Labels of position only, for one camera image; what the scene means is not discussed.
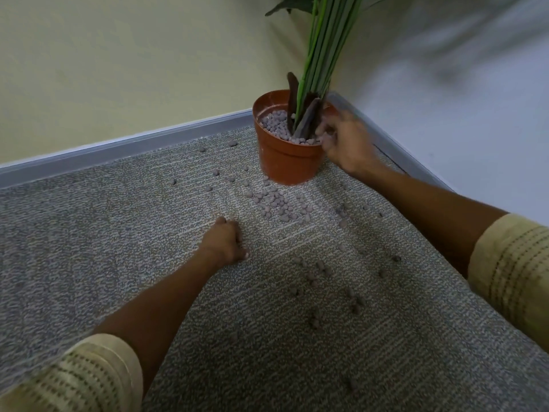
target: left hand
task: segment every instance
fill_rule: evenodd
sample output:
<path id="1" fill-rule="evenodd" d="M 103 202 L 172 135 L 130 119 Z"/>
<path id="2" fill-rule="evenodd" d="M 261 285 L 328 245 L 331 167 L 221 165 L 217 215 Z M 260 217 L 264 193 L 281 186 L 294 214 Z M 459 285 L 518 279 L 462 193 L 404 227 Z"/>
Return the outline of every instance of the left hand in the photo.
<path id="1" fill-rule="evenodd" d="M 221 269 L 250 256 L 246 249 L 240 247 L 241 243 L 242 231 L 238 223 L 219 217 L 212 228 L 206 231 L 198 246 L 198 252 L 210 253 L 216 258 L 218 267 Z"/>

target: hand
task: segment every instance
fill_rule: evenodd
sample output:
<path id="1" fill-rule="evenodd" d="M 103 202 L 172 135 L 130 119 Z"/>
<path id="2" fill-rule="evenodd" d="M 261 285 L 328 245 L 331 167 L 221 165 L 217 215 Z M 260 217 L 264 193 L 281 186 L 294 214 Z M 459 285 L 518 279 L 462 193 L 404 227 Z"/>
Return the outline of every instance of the hand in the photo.
<path id="1" fill-rule="evenodd" d="M 217 267 L 221 269 L 249 257 L 248 251 L 241 248 L 240 243 L 242 243 L 242 231 L 238 223 L 219 217 L 212 228 L 206 231 L 198 246 L 198 253 L 214 257 Z"/>
<path id="2" fill-rule="evenodd" d="M 335 134 L 325 134 L 326 131 L 335 131 Z M 324 118 L 316 129 L 316 135 L 321 136 L 328 159 L 353 177 L 383 166 L 375 155 L 366 127 L 348 111 L 343 111 L 341 117 Z"/>

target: beige sleeve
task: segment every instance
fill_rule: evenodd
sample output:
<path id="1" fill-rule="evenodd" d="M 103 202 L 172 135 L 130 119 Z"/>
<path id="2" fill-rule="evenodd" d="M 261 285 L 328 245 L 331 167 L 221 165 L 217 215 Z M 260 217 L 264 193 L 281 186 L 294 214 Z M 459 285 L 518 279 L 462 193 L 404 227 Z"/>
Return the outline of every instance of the beige sleeve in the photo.
<path id="1" fill-rule="evenodd" d="M 118 337 L 95 334 L 1 396 L 0 411 L 138 412 L 142 394 L 134 350 Z"/>
<path id="2" fill-rule="evenodd" d="M 549 228 L 505 215 L 479 238 L 468 273 L 473 291 L 549 353 Z"/>

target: right hand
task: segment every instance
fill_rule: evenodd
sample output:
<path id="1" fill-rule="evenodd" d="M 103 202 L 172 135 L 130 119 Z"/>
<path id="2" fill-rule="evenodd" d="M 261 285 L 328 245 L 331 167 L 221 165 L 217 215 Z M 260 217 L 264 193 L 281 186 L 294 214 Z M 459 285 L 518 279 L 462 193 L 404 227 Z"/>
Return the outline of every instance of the right hand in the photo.
<path id="1" fill-rule="evenodd" d="M 383 166 L 375 155 L 366 127 L 348 111 L 329 116 L 316 129 L 328 159 L 353 177 Z"/>

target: potted plant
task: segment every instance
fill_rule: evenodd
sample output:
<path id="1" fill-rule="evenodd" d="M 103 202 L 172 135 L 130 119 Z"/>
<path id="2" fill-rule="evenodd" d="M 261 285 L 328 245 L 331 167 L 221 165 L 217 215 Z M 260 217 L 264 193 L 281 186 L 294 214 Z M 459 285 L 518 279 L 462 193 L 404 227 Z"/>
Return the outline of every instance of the potted plant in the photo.
<path id="1" fill-rule="evenodd" d="M 326 92 L 361 4 L 362 0 L 282 0 L 265 14 L 284 9 L 312 14 L 301 79 L 289 72 L 289 89 L 260 96 L 252 109 L 261 169 L 275 182 L 297 185 L 312 179 L 319 169 L 323 151 L 315 130 L 323 114 L 337 113 L 325 101 Z"/>

